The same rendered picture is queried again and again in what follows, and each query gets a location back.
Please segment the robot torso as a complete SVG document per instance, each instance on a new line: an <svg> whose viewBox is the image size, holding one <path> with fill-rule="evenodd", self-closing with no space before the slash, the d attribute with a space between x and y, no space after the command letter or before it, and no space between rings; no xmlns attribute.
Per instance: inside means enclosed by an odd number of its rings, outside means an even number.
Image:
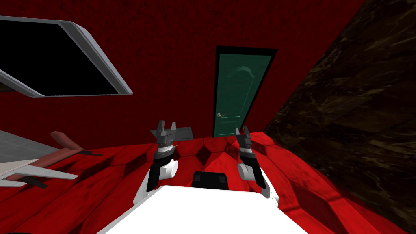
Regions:
<svg viewBox="0 0 416 234"><path fill-rule="evenodd" d="M133 207L97 234L308 234L278 208L265 178L262 193L140 185Z"/></svg>

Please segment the grey framed window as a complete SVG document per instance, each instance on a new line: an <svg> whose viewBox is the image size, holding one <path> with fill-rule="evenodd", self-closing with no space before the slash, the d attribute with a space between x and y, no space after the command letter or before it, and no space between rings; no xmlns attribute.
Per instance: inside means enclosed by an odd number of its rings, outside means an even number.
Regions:
<svg viewBox="0 0 416 234"><path fill-rule="evenodd" d="M29 97L132 95L93 36L64 20L0 16L0 84Z"/></svg>

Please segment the grey flat panel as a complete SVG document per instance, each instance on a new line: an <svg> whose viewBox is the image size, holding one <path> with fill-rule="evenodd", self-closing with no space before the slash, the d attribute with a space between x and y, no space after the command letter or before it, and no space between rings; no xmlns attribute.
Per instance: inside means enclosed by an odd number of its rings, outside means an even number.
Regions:
<svg viewBox="0 0 416 234"><path fill-rule="evenodd" d="M188 141L193 139L194 138L191 127L176 128L174 141Z"/></svg>

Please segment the green door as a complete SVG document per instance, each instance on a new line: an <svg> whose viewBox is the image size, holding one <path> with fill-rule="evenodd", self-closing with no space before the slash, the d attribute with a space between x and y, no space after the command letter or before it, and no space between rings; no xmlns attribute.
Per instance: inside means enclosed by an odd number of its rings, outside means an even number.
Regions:
<svg viewBox="0 0 416 234"><path fill-rule="evenodd" d="M231 136L243 127L277 52L276 48L217 46L213 137Z"/></svg>

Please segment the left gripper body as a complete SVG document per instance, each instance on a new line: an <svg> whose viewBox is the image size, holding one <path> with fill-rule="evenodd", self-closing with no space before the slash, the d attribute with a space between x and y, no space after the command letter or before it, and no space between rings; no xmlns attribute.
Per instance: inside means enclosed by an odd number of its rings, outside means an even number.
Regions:
<svg viewBox="0 0 416 234"><path fill-rule="evenodd" d="M156 137L157 144L172 143L175 141L176 130L150 130L150 132Z"/></svg>

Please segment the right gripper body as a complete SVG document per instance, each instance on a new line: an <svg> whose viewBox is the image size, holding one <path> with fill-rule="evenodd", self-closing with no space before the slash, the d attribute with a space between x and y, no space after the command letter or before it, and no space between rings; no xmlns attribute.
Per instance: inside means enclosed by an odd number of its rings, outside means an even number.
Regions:
<svg viewBox="0 0 416 234"><path fill-rule="evenodd" d="M236 134L236 138L240 148L251 149L251 135L250 134Z"/></svg>

